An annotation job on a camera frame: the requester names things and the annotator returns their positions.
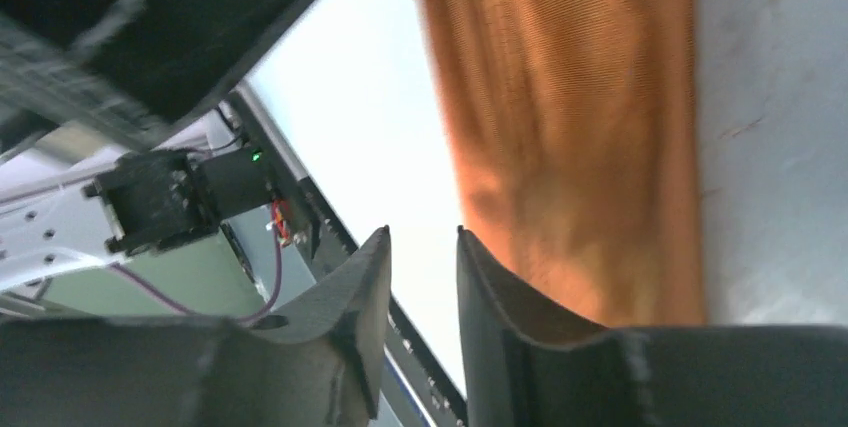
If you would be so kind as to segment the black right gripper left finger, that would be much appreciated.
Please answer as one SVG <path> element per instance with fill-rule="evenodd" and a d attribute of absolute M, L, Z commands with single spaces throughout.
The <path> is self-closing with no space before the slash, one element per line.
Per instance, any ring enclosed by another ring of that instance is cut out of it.
<path fill-rule="evenodd" d="M 391 236 L 376 229 L 260 329 L 213 317 L 1 326 L 5 426 L 365 426 L 378 415 Z"/>

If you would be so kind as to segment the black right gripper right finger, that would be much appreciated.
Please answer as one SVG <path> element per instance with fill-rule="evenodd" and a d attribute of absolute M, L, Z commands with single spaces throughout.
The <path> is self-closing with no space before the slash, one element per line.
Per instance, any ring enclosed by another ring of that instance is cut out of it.
<path fill-rule="evenodd" d="M 847 331 L 821 325 L 607 329 L 457 233 L 474 426 L 843 426 Z"/>

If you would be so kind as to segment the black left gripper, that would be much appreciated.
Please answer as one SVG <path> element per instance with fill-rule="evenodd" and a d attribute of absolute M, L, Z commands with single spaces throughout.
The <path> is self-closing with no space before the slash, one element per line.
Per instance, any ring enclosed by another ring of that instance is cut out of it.
<path fill-rule="evenodd" d="M 153 147 L 215 107 L 315 0 L 1 0 L 1 113 Z"/>

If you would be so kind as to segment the orange cloth napkin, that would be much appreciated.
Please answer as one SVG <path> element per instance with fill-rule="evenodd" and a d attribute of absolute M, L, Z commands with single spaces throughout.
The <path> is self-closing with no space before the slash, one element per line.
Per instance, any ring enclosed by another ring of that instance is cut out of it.
<path fill-rule="evenodd" d="M 418 0 L 466 226 L 599 324 L 707 319 L 694 0 Z"/>

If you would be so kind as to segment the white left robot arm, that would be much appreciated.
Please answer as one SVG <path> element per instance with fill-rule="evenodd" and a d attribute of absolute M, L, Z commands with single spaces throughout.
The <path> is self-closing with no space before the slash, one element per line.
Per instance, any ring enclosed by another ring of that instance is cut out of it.
<path fill-rule="evenodd" d="M 314 1 L 1 0 L 2 105 L 131 152 L 6 220 L 2 287 L 177 248 L 274 200 L 312 259 L 314 196 L 243 80 Z"/>

